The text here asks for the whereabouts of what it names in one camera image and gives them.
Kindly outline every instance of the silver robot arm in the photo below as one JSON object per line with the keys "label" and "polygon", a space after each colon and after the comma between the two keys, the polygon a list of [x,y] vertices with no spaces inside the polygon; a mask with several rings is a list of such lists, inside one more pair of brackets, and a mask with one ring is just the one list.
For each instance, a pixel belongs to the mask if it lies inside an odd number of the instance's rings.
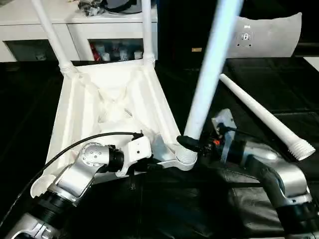
{"label": "silver robot arm", "polygon": [[24,214],[5,239],[54,239],[59,236],[67,215],[79,205],[94,183],[97,173],[115,172],[124,177],[130,166],[152,156],[146,136],[137,138],[121,150],[99,143],[88,143],[75,162],[67,166]]}
{"label": "silver robot arm", "polygon": [[301,169],[266,144],[248,138],[236,139],[235,131],[227,130],[236,128],[230,110],[221,111],[212,122],[219,137],[224,139],[221,161],[240,165],[262,183],[286,238],[319,239],[318,209]]}

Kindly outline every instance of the white plastic leg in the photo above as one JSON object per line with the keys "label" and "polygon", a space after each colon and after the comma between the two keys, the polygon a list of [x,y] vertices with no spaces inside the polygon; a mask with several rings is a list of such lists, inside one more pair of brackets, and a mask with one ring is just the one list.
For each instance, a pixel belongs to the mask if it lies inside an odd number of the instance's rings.
{"label": "white plastic leg", "polygon": [[61,69],[62,73],[67,73],[69,71],[73,71],[74,67],[71,61],[68,60],[68,58],[65,55],[65,52],[62,48],[61,42],[52,26],[52,23],[50,19],[48,18],[42,1],[41,0],[32,0],[33,6],[36,10],[36,13],[41,21],[42,27],[45,30],[49,42],[52,46],[52,49],[56,55],[56,58],[59,61],[59,67]]}
{"label": "white plastic leg", "polygon": [[[236,16],[243,0],[219,0],[217,12],[210,31],[207,50],[199,75],[195,96],[188,116],[184,135],[199,139],[218,84],[219,74],[225,63],[230,40],[232,38]],[[189,165],[196,162],[197,154],[179,146],[177,159]]]}
{"label": "white plastic leg", "polygon": [[155,55],[152,46],[152,18],[151,0],[142,0],[143,14],[143,60],[145,64],[152,63],[155,66]]}
{"label": "white plastic leg", "polygon": [[220,80],[259,118],[268,126],[285,145],[289,152],[297,159],[302,160],[315,152],[307,141],[299,138],[287,126],[280,122],[273,114],[266,110],[254,98],[247,94],[243,89],[237,86],[226,75],[221,74]]}

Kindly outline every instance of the black cable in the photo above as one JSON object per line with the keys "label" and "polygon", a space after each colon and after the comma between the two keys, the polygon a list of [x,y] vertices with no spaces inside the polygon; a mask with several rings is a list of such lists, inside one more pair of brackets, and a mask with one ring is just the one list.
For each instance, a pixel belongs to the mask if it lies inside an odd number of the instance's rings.
{"label": "black cable", "polygon": [[260,143],[264,143],[266,145],[269,145],[271,146],[273,149],[277,148],[277,147],[274,147],[274,145],[270,142],[266,142],[264,139],[258,137],[258,136],[255,136],[253,134],[250,134],[248,132],[245,132],[245,131],[242,131],[240,129],[237,129],[237,128],[232,128],[232,127],[227,127],[227,126],[224,126],[223,127],[225,131],[234,131],[234,132],[237,132],[237,133],[240,133],[240,134],[243,134],[243,135],[246,135],[246,136],[249,136],[249,137],[252,137],[256,140],[258,140]]}
{"label": "black cable", "polygon": [[57,160],[59,157],[61,157],[64,153],[66,153],[67,151],[69,151],[70,149],[74,148],[75,146],[78,146],[79,144],[89,141],[91,139],[94,138],[100,138],[100,137],[104,137],[104,136],[111,136],[111,135],[132,135],[134,137],[139,137],[139,136],[143,136],[142,133],[132,133],[132,132],[110,132],[110,133],[101,133],[101,134],[97,134],[97,135],[93,135],[87,138],[84,138],[80,141],[75,142],[74,144],[68,146],[67,148],[65,148],[64,150],[62,150],[61,152],[59,152],[56,156],[54,156],[49,162],[47,162],[41,169],[40,171],[37,172],[37,174],[25,185],[25,187],[21,190],[21,192],[19,193],[19,195],[17,196],[17,198],[15,199],[14,203],[11,205],[11,207],[9,208],[8,212],[5,214],[4,218],[2,219],[1,223],[0,223],[0,228],[3,225],[4,221],[7,219],[7,217],[9,216],[9,214],[11,213],[13,207],[16,205],[16,203],[18,202],[18,200],[20,199],[20,197],[24,194],[24,192],[28,189],[28,187],[30,186],[30,184],[32,184],[38,177],[41,176],[42,172],[48,167],[50,166],[55,160]]}

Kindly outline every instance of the white cabinet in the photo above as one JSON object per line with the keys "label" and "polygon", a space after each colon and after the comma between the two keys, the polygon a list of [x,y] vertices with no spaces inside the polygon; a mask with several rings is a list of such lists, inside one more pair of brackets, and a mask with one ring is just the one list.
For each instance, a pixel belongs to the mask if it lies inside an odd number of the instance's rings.
{"label": "white cabinet", "polygon": [[[133,60],[143,51],[143,28],[141,22],[68,24],[70,34],[80,60],[93,61],[106,52],[111,61]],[[157,59],[157,23],[152,23],[152,42]]]}
{"label": "white cabinet", "polygon": [[[42,0],[45,10],[70,60],[93,61],[91,47],[109,53],[110,60],[140,57],[143,52],[142,13],[86,17],[78,1]],[[152,8],[152,32],[155,57],[158,54],[157,8]],[[50,60],[54,56],[31,0],[11,0],[0,5],[0,62]]]}
{"label": "white cabinet", "polygon": [[[66,24],[53,25],[70,60],[80,60]],[[0,26],[0,62],[55,60],[40,24]]]}

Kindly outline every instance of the black tablecloth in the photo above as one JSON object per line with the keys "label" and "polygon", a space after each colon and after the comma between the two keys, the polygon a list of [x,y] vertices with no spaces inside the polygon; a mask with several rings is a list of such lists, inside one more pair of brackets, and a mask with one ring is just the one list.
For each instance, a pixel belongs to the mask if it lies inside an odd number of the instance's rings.
{"label": "black tablecloth", "polygon": [[[0,216],[43,165],[62,86],[57,63],[0,64],[3,87],[0,158]],[[199,71],[177,71],[157,63],[156,72],[181,132],[186,124]],[[302,58],[231,59],[224,71],[300,137],[319,148],[319,72]],[[319,154],[295,162],[285,146],[221,82],[210,118],[229,108],[237,127],[275,144],[305,173],[319,196]],[[166,169],[130,180],[96,185],[65,229],[68,238],[233,238],[281,236],[275,210],[258,181],[233,165],[199,159],[188,172]],[[13,211],[8,230],[29,203]]]}

